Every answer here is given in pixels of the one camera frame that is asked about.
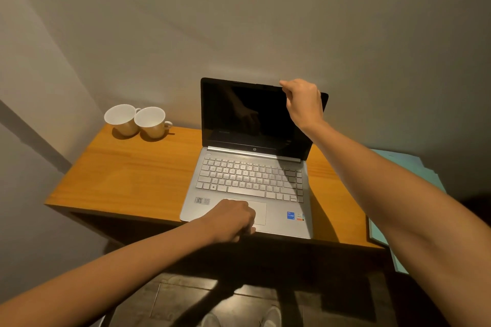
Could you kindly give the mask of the silver laptop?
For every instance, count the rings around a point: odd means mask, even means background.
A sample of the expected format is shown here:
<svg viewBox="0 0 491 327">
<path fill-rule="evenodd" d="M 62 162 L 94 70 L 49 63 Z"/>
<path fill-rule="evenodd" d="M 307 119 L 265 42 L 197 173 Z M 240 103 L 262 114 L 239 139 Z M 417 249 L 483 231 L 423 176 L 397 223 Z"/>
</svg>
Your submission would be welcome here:
<svg viewBox="0 0 491 327">
<path fill-rule="evenodd" d="M 202 149 L 180 219 L 221 200 L 246 201 L 258 232 L 312 239 L 306 160 L 312 141 L 294 124 L 281 87 L 202 78 Z"/>
</svg>

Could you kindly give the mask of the person's left forearm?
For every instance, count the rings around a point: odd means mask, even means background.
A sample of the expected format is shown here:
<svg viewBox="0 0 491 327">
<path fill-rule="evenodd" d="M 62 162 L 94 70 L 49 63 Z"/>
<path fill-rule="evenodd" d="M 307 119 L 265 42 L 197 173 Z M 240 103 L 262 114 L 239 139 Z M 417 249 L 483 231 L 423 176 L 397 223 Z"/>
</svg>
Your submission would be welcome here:
<svg viewBox="0 0 491 327">
<path fill-rule="evenodd" d="M 132 243 L 0 305 L 0 327 L 80 327 L 183 257 L 217 241 L 195 220 Z"/>
</svg>

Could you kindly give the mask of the person's right forearm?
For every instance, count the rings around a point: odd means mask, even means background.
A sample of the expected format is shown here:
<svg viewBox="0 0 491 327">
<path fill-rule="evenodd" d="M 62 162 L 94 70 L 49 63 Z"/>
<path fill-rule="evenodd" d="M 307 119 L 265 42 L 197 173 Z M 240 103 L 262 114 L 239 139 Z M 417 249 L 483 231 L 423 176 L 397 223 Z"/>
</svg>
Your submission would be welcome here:
<svg viewBox="0 0 491 327">
<path fill-rule="evenodd" d="M 439 188 L 324 121 L 301 129 L 449 324 L 491 327 L 491 227 Z"/>
</svg>

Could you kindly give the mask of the person's right hand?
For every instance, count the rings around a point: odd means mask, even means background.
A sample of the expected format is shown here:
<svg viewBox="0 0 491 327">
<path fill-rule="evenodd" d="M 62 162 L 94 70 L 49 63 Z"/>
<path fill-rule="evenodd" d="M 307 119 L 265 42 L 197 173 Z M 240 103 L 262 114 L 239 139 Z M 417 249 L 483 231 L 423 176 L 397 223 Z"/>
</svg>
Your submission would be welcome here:
<svg viewBox="0 0 491 327">
<path fill-rule="evenodd" d="M 305 135 L 311 136 L 312 131 L 315 131 L 323 123 L 321 93 L 316 85 L 304 80 L 304 103 L 302 108 L 287 108 L 287 110 L 293 123 Z"/>
</svg>

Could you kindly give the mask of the person's left hand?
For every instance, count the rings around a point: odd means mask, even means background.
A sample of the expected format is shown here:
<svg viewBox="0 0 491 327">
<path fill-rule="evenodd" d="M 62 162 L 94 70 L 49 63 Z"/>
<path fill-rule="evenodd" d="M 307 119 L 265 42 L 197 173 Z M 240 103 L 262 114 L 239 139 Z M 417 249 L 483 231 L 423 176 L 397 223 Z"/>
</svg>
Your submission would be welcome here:
<svg viewBox="0 0 491 327">
<path fill-rule="evenodd" d="M 244 200 L 221 200 L 200 221 L 212 243 L 238 242 L 242 236 L 256 232 L 256 212 Z"/>
</svg>

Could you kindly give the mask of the teal paper folder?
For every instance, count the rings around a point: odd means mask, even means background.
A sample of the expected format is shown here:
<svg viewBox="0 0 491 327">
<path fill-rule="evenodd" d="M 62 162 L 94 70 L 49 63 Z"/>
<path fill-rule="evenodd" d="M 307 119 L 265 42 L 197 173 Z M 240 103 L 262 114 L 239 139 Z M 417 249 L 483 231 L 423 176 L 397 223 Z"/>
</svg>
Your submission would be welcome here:
<svg viewBox="0 0 491 327">
<path fill-rule="evenodd" d="M 384 150 L 377 150 L 377 149 L 372 149 L 372 151 L 376 152 L 378 155 L 386 158 L 387 160 L 396 163 L 402 168 L 411 171 L 415 175 L 418 175 L 422 179 L 426 180 L 427 182 L 441 189 L 443 192 L 446 192 L 445 187 L 441 182 L 438 174 L 435 173 L 433 170 L 426 168 L 423 165 L 420 157 L 393 152 L 393 151 L 384 151 Z M 373 223 L 373 221 L 370 218 L 368 218 L 368 231 L 369 231 L 369 238 L 371 240 L 389 248 L 395 271 L 401 274 L 408 274 L 408 271 L 404 268 L 402 263 L 399 261 L 399 259 L 396 257 L 392 249 L 389 247 L 388 241 L 384 236 L 384 234 L 380 231 L 380 229 Z"/>
</svg>

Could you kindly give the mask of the white cup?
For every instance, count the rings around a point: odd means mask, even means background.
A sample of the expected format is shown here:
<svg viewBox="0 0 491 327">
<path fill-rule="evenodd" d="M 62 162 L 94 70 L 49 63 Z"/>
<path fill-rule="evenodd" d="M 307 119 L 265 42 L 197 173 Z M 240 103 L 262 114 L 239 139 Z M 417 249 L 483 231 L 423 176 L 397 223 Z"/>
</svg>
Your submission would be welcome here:
<svg viewBox="0 0 491 327">
<path fill-rule="evenodd" d="M 166 113 L 159 107 L 146 107 L 134 117 L 135 124 L 151 139 L 163 138 L 173 123 L 166 120 Z"/>
<path fill-rule="evenodd" d="M 113 126 L 122 136 L 132 137 L 139 132 L 135 116 L 141 108 L 129 104 L 116 105 L 106 111 L 104 121 Z"/>
</svg>

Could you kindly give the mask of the person's left white shoe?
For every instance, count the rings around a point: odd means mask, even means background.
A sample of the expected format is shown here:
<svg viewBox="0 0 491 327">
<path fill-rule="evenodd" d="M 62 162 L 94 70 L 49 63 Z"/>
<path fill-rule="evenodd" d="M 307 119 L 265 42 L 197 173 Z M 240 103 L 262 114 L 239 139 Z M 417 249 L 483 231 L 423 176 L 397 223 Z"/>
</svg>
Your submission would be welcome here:
<svg viewBox="0 0 491 327">
<path fill-rule="evenodd" d="M 222 327 L 222 324 L 215 314 L 208 313 L 203 317 L 199 327 Z"/>
</svg>

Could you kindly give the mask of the person's white shoe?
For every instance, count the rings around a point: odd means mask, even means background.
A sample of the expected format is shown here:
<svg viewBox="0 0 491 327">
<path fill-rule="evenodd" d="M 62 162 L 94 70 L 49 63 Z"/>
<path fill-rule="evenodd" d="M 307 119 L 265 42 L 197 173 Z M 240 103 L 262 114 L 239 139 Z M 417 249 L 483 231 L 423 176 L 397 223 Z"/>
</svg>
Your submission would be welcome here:
<svg viewBox="0 0 491 327">
<path fill-rule="evenodd" d="M 281 310 L 272 305 L 263 317 L 260 327 L 282 327 Z"/>
<path fill-rule="evenodd" d="M 222 324 L 215 314 L 208 313 L 203 317 L 199 327 L 222 327 Z"/>
</svg>

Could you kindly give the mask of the person's right white shoe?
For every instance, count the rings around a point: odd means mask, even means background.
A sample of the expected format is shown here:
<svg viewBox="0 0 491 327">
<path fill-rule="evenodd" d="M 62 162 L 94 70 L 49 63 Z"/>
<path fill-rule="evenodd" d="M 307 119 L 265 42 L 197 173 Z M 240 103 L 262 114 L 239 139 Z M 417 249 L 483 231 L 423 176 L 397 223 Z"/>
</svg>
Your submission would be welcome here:
<svg viewBox="0 0 491 327">
<path fill-rule="evenodd" d="M 263 317 L 260 327 L 282 327 L 281 310 L 272 305 Z"/>
</svg>

